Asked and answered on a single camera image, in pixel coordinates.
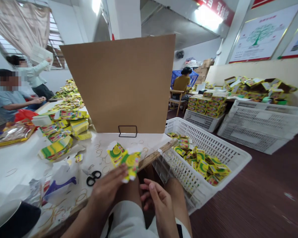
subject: blue plastic crate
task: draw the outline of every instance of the blue plastic crate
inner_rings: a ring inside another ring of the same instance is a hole
[[[181,76],[181,71],[182,70],[174,70],[172,71],[172,78],[171,78],[171,85],[170,87],[173,89],[172,85],[175,81],[175,79],[179,76]],[[188,86],[193,87],[193,85],[195,84],[195,81],[197,80],[199,74],[197,74],[196,72],[192,71],[192,73],[189,75],[190,76],[190,84]]]

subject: ceiling light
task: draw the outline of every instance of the ceiling light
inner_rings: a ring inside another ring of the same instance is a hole
[[[223,22],[223,19],[205,4],[201,5],[194,13],[198,22],[211,30],[216,30]]]
[[[100,4],[101,4],[101,0],[93,0],[92,1],[92,9],[94,11],[94,13],[96,13],[96,15],[98,15],[99,13],[99,8],[100,8]]]

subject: wooden chair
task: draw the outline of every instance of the wooden chair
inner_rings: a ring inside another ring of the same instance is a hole
[[[179,97],[179,100],[177,100],[177,99],[173,99],[172,98],[172,94],[173,93],[175,93],[175,94],[180,94],[180,97]],[[178,114],[179,114],[179,109],[180,109],[180,105],[181,105],[181,103],[186,103],[187,101],[186,100],[181,100],[181,98],[182,98],[182,94],[184,93],[184,91],[178,91],[178,90],[173,90],[173,89],[170,89],[170,98],[169,98],[169,102],[170,103],[176,103],[176,104],[178,104],[179,106],[178,106],[178,111],[176,112],[176,116],[178,116]]]

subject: dark hair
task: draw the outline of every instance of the dark hair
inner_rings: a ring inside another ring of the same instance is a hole
[[[185,67],[181,71],[181,74],[190,74],[190,73],[192,73],[192,69],[190,67]]]
[[[25,61],[25,59],[23,59],[23,58],[20,57],[20,56],[16,56],[16,55],[7,56],[7,57],[6,57],[6,60],[7,60],[10,64],[15,65],[15,66],[18,66],[18,65],[20,65],[20,62]]]
[[[8,69],[0,69],[0,80],[7,81],[9,76],[15,76],[15,72]]]

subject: brown floor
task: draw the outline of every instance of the brown floor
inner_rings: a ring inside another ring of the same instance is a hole
[[[193,237],[298,237],[298,135],[273,155],[226,141],[252,160],[190,216]]]

